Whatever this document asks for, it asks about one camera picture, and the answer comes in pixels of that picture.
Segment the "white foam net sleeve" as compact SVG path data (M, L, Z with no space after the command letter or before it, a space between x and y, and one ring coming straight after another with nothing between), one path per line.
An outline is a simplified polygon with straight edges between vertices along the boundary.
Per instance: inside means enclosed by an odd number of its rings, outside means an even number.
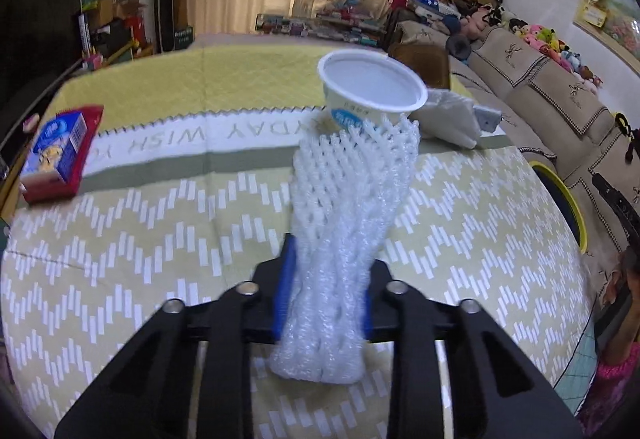
M362 376L370 269L406 202L419 144L409 118L299 144L291 185L296 266L270 357L277 375L325 384Z

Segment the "white blue tube packet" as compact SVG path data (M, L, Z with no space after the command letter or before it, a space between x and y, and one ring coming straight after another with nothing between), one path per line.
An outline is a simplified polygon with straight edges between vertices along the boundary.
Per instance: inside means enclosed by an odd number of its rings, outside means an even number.
M502 112L500 110L483 106L483 104L474 104L473 113L478 126L485 133L492 134L502 122Z

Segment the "white plastic bowl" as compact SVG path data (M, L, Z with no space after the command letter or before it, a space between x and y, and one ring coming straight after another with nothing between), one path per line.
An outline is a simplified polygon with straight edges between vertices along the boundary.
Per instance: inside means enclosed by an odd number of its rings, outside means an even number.
M380 54L360 49L334 50L317 66L326 110L340 128L375 125L387 118L397 123L401 115L420 110L427 98L422 78L408 66Z

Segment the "white tissue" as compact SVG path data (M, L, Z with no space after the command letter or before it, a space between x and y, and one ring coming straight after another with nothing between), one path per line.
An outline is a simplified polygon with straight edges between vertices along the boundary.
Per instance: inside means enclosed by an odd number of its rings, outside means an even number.
M463 149L474 149L482 129L474 113L475 102L450 89L431 88L420 109L411 116L424 138L436 138Z

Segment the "yellow rimmed dark trash bin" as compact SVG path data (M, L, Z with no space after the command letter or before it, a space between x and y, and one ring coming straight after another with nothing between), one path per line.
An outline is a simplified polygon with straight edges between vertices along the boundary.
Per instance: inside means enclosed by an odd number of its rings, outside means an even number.
M530 161L529 165L532 166L538 179L542 182L555 205L559 208L567 225L570 227L570 231L572 231L574 235L579 251L582 254L586 254L588 249L588 232L585 218L572 192L568 190L567 186L564 185L564 182L550 166L539 161Z

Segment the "black yellow monkey plush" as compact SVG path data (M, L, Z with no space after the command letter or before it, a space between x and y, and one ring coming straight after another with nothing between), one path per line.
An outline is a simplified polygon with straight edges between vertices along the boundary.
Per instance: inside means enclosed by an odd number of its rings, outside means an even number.
M626 116L622 112L614 114L615 124L620 132L627 138L628 147L625 152L625 162L631 164L634 157L640 158L640 130L632 128Z

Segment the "beige sectional sofa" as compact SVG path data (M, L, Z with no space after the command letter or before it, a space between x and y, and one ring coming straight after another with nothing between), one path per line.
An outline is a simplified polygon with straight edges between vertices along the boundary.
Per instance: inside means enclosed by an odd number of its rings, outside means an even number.
M588 232L586 265L602 303L612 303L622 276L618 255L627 238L612 208L593 187L601 174L632 205L639 204L639 161L625 162L627 138L614 114L585 84L528 47L504 63L506 36L492 33L471 57L465 77L451 73L450 90L502 112L500 128L525 159L551 167L572 192Z

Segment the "patterned green yellow tablecloth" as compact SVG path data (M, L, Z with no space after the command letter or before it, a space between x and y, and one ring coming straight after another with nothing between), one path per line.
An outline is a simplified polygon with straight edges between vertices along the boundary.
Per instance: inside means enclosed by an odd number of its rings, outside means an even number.
M226 46L119 64L66 83L55 114L103 118L75 199L21 206L2 256L17 396L46 436L172 297L207 303L276 256L300 140L332 129L314 47ZM478 300L570 411L596 369L584 259L503 132L473 151L422 144L378 252L443 303Z

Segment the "pile of plush toys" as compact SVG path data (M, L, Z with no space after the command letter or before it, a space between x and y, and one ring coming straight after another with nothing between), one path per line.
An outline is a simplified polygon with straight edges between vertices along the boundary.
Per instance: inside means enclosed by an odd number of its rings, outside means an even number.
M394 35L403 44L444 47L451 57L451 73L457 77L465 77L472 55L484 47L490 34L496 33L506 36L504 63L509 68L515 66L514 55L528 47L561 66L593 94L598 92L600 78L558 39L555 30L508 16L502 7L489 4L474 7L469 14L433 12L415 0L408 0L408 4L404 11L408 17L397 21Z

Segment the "framed flower painting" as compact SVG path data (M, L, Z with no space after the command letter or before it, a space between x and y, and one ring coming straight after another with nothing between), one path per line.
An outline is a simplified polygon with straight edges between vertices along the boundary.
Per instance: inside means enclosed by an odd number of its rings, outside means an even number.
M573 23L639 73L636 0L579 0Z

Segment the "red blue snack box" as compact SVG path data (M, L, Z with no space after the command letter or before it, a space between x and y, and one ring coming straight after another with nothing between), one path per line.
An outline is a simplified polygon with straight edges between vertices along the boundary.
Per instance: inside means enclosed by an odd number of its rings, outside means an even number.
M76 196L102 115L102 106L89 104L58 112L42 126L20 175L20 189L28 205Z

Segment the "low glass shelf with books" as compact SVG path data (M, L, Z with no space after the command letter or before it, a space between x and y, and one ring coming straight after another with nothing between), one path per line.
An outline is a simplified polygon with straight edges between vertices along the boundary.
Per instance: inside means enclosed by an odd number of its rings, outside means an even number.
M366 47L380 46L385 35L385 31L375 23L334 16L298 18L258 14L254 30L265 35L312 37Z

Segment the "red fire extinguisher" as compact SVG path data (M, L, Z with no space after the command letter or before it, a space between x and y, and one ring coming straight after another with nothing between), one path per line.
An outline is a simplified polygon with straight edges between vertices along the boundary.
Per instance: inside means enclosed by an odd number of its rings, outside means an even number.
M126 17L124 25L131 34L132 48L134 48L134 50L144 49L148 46L145 36L144 21L140 14Z

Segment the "black tower fan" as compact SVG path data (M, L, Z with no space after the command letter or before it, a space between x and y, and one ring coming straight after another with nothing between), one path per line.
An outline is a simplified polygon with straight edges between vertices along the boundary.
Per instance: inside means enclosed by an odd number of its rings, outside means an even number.
M156 52L175 48L174 0L154 0L154 30Z

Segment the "black flat television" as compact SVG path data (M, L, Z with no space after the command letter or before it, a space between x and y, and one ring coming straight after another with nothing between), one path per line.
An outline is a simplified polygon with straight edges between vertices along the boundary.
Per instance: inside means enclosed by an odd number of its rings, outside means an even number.
M1 0L1 131L80 59L80 0Z

